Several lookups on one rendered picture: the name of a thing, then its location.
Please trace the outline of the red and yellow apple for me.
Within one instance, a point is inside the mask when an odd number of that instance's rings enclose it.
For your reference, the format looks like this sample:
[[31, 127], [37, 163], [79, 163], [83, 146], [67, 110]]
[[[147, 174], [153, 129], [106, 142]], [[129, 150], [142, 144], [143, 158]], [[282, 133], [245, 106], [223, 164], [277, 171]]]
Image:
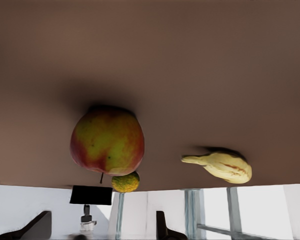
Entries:
[[97, 105], [75, 125], [70, 155], [80, 167], [108, 176], [125, 176], [141, 164], [145, 137], [136, 115], [125, 108]]

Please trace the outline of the black panel on stand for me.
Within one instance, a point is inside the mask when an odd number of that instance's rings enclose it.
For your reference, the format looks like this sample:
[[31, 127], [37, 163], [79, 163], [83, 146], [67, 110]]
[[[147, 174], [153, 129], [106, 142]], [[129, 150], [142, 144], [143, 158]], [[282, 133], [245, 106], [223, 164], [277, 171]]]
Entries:
[[90, 214], [91, 205], [112, 205], [112, 187], [74, 185], [69, 203], [83, 205], [83, 215], [80, 219], [80, 231], [92, 232], [97, 222]]

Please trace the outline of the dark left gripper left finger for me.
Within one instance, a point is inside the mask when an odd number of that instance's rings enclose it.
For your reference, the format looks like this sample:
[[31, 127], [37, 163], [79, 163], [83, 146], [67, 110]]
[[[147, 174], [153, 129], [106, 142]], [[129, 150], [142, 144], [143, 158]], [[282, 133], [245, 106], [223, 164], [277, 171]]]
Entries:
[[45, 210], [25, 227], [3, 233], [0, 240], [49, 240], [52, 235], [52, 212]]

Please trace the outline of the pale yellow gourd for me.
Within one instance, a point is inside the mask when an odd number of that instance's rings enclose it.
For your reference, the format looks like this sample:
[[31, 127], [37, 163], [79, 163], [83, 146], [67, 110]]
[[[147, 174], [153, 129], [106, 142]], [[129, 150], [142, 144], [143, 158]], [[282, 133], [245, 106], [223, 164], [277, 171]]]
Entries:
[[252, 179], [251, 165], [237, 154], [217, 151], [203, 155], [182, 155], [181, 161], [199, 165], [228, 183], [245, 184]]

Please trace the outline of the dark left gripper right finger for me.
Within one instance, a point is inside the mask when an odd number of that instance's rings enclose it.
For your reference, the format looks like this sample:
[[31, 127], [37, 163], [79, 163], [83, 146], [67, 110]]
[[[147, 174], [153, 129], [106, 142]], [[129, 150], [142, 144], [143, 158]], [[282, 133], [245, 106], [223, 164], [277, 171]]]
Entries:
[[188, 240], [188, 237], [167, 227], [165, 213], [156, 211], [156, 239], [157, 240]]

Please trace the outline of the silver frame crossbar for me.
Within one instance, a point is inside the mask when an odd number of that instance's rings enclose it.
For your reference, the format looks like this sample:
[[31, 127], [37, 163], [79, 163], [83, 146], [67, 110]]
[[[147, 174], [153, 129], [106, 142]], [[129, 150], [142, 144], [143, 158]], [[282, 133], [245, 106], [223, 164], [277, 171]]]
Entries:
[[223, 229], [223, 228], [208, 226], [208, 225], [201, 224], [201, 223], [198, 223], [196, 225], [196, 227], [198, 229], [202, 229], [202, 230], [206, 230], [206, 231], [210, 231], [210, 232], [214, 232], [214, 233], [218, 233], [218, 234], [228, 235], [233, 240], [288, 240], [288, 239], [282, 239], [282, 238], [273, 238], [273, 237], [268, 237], [268, 236], [236, 232], [236, 231], [231, 231], [231, 230], [227, 230], [227, 229]]

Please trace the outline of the silver frame post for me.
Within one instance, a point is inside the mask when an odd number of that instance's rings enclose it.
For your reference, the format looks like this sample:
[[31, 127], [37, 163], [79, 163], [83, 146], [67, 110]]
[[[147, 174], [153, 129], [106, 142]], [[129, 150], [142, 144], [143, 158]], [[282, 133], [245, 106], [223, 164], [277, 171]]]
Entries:
[[198, 225], [205, 223], [203, 191], [198, 188], [184, 190], [185, 234], [189, 240], [206, 240], [206, 231]]
[[236, 240], [238, 234], [242, 233], [238, 191], [236, 187], [228, 187], [226, 189], [226, 193], [228, 202], [231, 240]]
[[120, 240], [121, 239], [124, 199], [125, 199], [125, 194], [122, 193], [122, 192], [119, 193], [119, 195], [118, 195], [118, 209], [117, 209], [115, 240]]

